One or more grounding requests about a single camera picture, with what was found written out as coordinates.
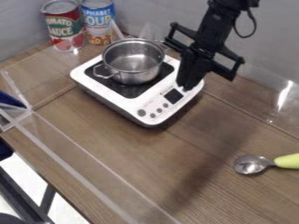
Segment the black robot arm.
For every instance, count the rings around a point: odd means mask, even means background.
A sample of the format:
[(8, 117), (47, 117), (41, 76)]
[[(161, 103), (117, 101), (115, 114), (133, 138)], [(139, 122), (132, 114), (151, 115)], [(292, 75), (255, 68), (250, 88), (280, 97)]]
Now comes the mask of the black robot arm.
[[(208, 0), (208, 9), (198, 31), (176, 22), (171, 23), (164, 43), (182, 54), (176, 83), (186, 91), (194, 89), (210, 72), (234, 81), (239, 66), (246, 61), (226, 47), (226, 41), (231, 31), (243, 39), (255, 34), (258, 22), (251, 8), (258, 6), (259, 0)], [(255, 29), (248, 35), (240, 35), (236, 28), (242, 11), (254, 23)]]

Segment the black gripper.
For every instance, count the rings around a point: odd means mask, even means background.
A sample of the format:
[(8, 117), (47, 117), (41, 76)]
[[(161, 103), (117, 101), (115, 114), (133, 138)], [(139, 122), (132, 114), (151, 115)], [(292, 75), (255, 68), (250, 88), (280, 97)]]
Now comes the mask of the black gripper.
[[(239, 7), (210, 7), (198, 31), (171, 22), (164, 43), (182, 54), (176, 83), (187, 91), (192, 90), (208, 72), (230, 81), (235, 79), (244, 59), (226, 47), (226, 40), (240, 12)], [(214, 60), (216, 53), (235, 62), (231, 69)]]

